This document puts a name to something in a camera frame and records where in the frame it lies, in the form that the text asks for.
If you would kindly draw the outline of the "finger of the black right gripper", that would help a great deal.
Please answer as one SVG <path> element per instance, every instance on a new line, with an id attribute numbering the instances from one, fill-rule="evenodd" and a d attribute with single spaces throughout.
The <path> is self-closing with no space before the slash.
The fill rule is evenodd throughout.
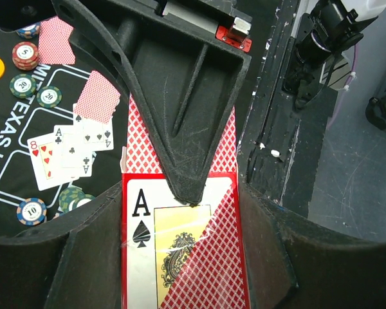
<path id="1" fill-rule="evenodd" d="M 250 16 L 220 1 L 54 1 L 69 43 L 133 99 L 174 197 L 201 201 L 250 56 L 218 39 Z"/>

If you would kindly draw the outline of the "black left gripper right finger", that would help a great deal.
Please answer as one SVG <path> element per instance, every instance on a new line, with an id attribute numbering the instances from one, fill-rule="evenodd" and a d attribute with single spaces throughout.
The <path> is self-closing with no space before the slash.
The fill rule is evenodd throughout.
<path id="1" fill-rule="evenodd" d="M 239 184 L 254 308 L 386 308 L 386 243 L 313 223 Z"/>

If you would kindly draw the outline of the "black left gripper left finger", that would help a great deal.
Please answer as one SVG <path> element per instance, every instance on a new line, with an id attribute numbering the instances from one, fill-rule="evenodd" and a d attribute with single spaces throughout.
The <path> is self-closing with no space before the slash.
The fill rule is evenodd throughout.
<path id="1" fill-rule="evenodd" d="M 0 237 L 0 308 L 121 308 L 122 183 L 12 237 Z"/>

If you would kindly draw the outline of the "blue poker chip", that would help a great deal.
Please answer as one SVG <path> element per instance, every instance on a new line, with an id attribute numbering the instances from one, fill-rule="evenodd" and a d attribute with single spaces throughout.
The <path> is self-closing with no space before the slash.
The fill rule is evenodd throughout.
<path id="1" fill-rule="evenodd" d="M 16 34 L 19 37 L 25 38 L 25 39 L 33 39 L 37 37 L 41 30 L 41 24 L 40 23 L 34 23 L 27 27 L 20 28 L 16 31 Z"/>
<path id="2" fill-rule="evenodd" d="M 23 225 L 36 226 L 46 220 L 47 206 L 39 198 L 28 198 L 19 204 L 16 214 Z"/>

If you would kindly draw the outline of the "red backed card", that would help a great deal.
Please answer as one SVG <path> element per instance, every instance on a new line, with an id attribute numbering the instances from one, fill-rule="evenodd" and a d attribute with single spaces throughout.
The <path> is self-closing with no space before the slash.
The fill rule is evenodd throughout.
<path id="1" fill-rule="evenodd" d="M 93 70 L 73 112 L 78 116 L 107 124 L 120 102 L 119 91 L 98 71 Z"/>
<path id="2" fill-rule="evenodd" d="M 58 17 L 41 23 L 39 62 L 41 64 L 74 64 L 76 57 L 69 45 L 73 27 Z"/>

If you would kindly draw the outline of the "red playing card deck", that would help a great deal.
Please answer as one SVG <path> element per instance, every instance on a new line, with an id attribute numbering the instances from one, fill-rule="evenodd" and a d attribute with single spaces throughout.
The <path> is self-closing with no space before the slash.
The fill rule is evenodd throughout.
<path id="1" fill-rule="evenodd" d="M 201 202 L 171 193 L 134 101 L 122 175 L 122 307 L 249 308 L 239 211 L 235 117 Z"/>

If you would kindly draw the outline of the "four of spades card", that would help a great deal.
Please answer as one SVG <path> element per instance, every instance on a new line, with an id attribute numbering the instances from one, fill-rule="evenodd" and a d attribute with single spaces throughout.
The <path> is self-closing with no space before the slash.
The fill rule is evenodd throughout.
<path id="1" fill-rule="evenodd" d="M 113 119 L 104 124 L 73 113 L 75 136 L 92 151 L 114 149 Z"/>

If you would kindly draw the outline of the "eight of hearts card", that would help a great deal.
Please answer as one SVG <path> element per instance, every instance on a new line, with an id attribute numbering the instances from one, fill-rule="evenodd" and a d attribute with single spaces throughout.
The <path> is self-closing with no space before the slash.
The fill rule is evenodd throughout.
<path id="1" fill-rule="evenodd" d="M 78 180 L 64 174 L 56 166 L 51 133 L 27 139 L 37 187 L 40 191 Z"/>

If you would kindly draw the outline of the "green poker chip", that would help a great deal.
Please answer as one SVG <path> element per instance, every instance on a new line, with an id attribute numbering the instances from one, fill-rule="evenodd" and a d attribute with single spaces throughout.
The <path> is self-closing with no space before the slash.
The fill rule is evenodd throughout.
<path id="1" fill-rule="evenodd" d="M 43 108 L 54 108 L 62 100 L 62 92 L 55 86 L 44 86 L 36 95 L 38 104 Z"/>
<path id="2" fill-rule="evenodd" d="M 35 94 L 37 83 L 32 76 L 19 74 L 11 79 L 9 89 L 17 98 L 28 98 Z"/>
<path id="3" fill-rule="evenodd" d="M 94 199 L 93 195 L 86 194 L 79 187 L 70 186 L 59 194 L 59 207 L 63 213 L 68 213 Z"/>

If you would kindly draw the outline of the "black texas holdem poker mat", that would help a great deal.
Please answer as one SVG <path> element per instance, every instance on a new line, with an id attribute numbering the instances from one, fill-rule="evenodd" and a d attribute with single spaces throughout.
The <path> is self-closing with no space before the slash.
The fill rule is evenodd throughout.
<path id="1" fill-rule="evenodd" d="M 20 41 L 16 33 L 0 30 L 0 59 L 5 64 L 0 78 L 0 243 L 4 244 L 66 238 L 85 220 L 82 212 L 66 220 L 55 219 L 62 187 L 38 190 L 26 142 L 50 133 L 57 124 L 72 123 L 72 105 L 78 100 L 93 65 L 77 58 L 74 64 L 41 64 L 34 69 L 32 76 L 39 86 L 54 85 L 62 92 L 59 106 L 46 109 L 35 98 L 17 98 L 10 91 L 11 79 L 20 74 L 12 62 L 12 49 Z M 33 197 L 48 206 L 47 221 L 28 227 L 18 221 L 16 209 L 24 199 Z"/>

